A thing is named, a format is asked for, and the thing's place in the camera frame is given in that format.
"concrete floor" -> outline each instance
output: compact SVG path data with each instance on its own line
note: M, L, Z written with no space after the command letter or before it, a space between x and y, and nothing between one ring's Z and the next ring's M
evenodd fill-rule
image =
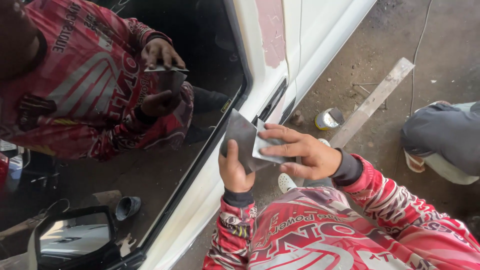
M300 103L306 119L300 132L330 139L336 130L318 130L318 111L337 106L348 117L365 93L352 83L380 82L401 57L413 61L429 0L379 0ZM430 17L417 57L413 109L437 100L463 103L480 100L480 4L476 0L433 0ZM346 145L362 155L385 176L394 178L438 210L459 219L480 210L476 196L480 183L455 185L426 169L413 173L398 160L399 130L410 112L412 81L408 76L390 95L388 110L377 110ZM280 195L275 167L257 173L254 197L257 206ZM174 269L201 268L210 247L214 217Z

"side mirror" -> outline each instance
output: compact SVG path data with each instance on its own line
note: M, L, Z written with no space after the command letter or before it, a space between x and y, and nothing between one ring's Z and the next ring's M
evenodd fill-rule
M104 269L120 258L107 206L76 209L46 217L28 243L30 270Z

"white shoe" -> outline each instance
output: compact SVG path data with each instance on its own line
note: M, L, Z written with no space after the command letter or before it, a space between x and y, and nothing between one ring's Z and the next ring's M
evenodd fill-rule
M278 177L278 186L283 194L287 193L288 190L297 187L290 176L286 173L281 173Z
M327 140L322 139L322 138L320 138L318 140L321 141L323 144L327 145L328 147L330 146L330 143Z

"sticker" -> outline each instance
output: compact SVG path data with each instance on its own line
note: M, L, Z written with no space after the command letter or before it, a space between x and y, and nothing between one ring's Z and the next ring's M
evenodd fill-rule
M223 108L220 110L222 113L225 113L225 111L228 109L228 107L230 106L230 103L232 103L232 100L229 99L225 105L223 105Z

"bucket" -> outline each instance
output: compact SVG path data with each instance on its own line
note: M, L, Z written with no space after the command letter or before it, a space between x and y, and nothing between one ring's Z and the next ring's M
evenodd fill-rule
M336 128L340 126L340 123L335 121L333 117L328 113L329 111L333 110L334 108L329 108L322 113L319 113L315 117L315 125L320 130L329 130L331 128Z
M142 201L139 197L123 197L117 205L115 215L119 221L123 221L138 212L141 205Z

